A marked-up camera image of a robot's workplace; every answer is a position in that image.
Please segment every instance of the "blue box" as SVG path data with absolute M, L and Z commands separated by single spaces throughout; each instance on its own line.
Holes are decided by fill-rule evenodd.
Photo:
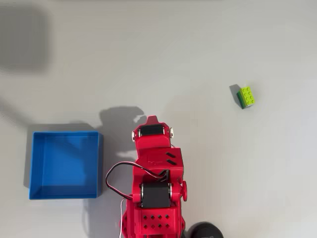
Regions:
M 102 192 L 103 135 L 33 133 L 30 199 L 96 198 Z

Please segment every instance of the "lego brick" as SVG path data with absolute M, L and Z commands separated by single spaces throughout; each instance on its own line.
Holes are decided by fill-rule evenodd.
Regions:
M 255 103 L 250 87 L 241 88 L 239 92 L 245 107 L 250 107 Z

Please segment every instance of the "wire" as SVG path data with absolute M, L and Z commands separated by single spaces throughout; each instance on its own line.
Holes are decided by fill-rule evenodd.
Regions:
M 162 173 L 161 173 L 161 174 L 156 174 L 156 173 L 152 172 L 151 170 L 148 170 L 148 169 L 146 169 L 146 168 L 142 167 L 141 165 L 138 165 L 137 163 L 134 163 L 134 162 L 123 161 L 123 162 L 119 162 L 119 163 L 115 164 L 114 166 L 112 166 L 112 168 L 108 171 L 108 173 L 107 173 L 107 175 L 106 175 L 106 185 L 108 186 L 108 188 L 110 188 L 111 190 L 115 191 L 115 192 L 118 193 L 120 196 L 122 196 L 122 197 L 124 197 L 124 198 L 126 198 L 126 199 L 128 199 L 128 200 L 132 200 L 132 196 L 129 196 L 129 195 L 127 195 L 127 194 L 124 194 L 123 192 L 120 192 L 118 189 L 116 189 L 115 187 L 111 186 L 111 185 L 108 183 L 108 181 L 107 181 L 108 176 L 110 175 L 110 173 L 112 172 L 112 170 L 113 170 L 115 167 L 119 166 L 119 165 L 132 165 L 132 166 L 138 167 L 138 168 L 140 168 L 140 169 L 143 169 L 143 170 L 144 170 L 145 172 L 147 172 L 149 175 L 151 175 L 151 176 L 153 176 L 153 177 L 155 177 L 155 178 L 157 178 L 157 179 L 162 179 L 162 178 L 164 178 L 164 176 L 166 176 L 166 174 L 167 174 L 167 170 L 165 171 L 165 173 L 164 173 L 164 171 L 162 172 L 162 173 L 164 173 L 164 174 L 162 174 Z
M 123 203 L 124 200 L 125 200 L 125 198 L 122 199 L 121 205 L 120 205 L 121 221 L 120 221 L 120 234 L 119 234 L 119 238 L 121 238 L 121 234 L 122 234 L 122 220 L 123 220 L 123 216 L 122 216 L 122 203 Z

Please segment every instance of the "white tabletop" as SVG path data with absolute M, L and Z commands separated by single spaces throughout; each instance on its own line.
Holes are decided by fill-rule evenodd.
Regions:
M 174 128 L 186 229 L 317 237 L 315 0 L 22 2 L 0 4 L 0 237 L 118 237 L 111 190 L 28 200 L 30 132 L 98 129 L 106 171 L 135 158 L 142 115 Z M 236 84 L 254 106 L 237 105 Z M 110 179 L 129 192 L 131 168 Z

